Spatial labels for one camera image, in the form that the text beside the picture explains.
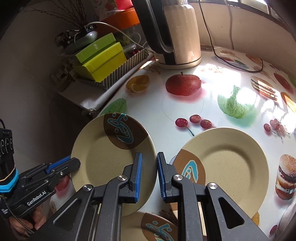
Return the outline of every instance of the beige kettle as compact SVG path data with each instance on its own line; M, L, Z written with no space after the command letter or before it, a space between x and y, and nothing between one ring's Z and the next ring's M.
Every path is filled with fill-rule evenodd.
M187 69L201 62L200 37L188 0L132 0L146 40L165 69Z

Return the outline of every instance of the silver screw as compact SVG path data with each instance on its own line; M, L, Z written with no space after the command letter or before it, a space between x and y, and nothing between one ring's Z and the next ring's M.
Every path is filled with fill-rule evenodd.
M122 181L125 181L127 179L127 177L125 175L119 175L117 179L118 179L118 181L122 182Z
M174 179L177 180L177 181L181 181L183 179L183 176L177 174L177 175L174 176Z
M217 189L218 185L216 183L209 183L208 184L210 189Z
M82 189L83 189L84 191L88 192L88 191L90 191L90 190L92 189L92 186L91 186L90 184L86 184L86 185L83 186Z

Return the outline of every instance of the wall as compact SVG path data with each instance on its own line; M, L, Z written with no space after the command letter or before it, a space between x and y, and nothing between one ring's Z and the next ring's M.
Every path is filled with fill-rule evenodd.
M36 8L56 11L48 1ZM0 40L0 118L11 129L20 172L71 154L89 121L56 93L49 74L58 67L54 37L71 24L38 12L21 12Z
M210 45L198 3L191 3L197 17L201 44ZM231 48L227 6L201 3L213 44ZM275 22L251 11L230 7L234 49L252 54L296 76L296 42L291 34Z

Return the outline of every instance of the black and white striped tray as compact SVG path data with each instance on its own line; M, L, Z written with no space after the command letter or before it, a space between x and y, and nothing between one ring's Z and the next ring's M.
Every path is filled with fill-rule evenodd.
M108 75L102 82L95 82L93 80L86 80L76 78L79 82L94 85L96 87L100 87L104 90L110 89L112 85L114 85L122 76L124 76L127 72L129 72L133 67L135 67L138 63L140 63L143 59L145 59L149 55L148 50L142 49L139 53L135 54L133 57L128 59L124 64L122 64L119 68L114 70L110 75Z

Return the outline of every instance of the human hand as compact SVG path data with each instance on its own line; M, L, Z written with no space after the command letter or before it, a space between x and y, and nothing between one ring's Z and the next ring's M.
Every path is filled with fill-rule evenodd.
M29 221L24 220L22 218L19 218L19 220L26 225L29 229L35 228L38 230L45 222L46 222L46 217L42 212L42 207L39 206L37 207L34 212L31 214L32 219L35 222L35 225L31 224ZM21 234L25 234L28 236L27 230L14 218L14 217L9 217L9 222L10 225L18 232Z

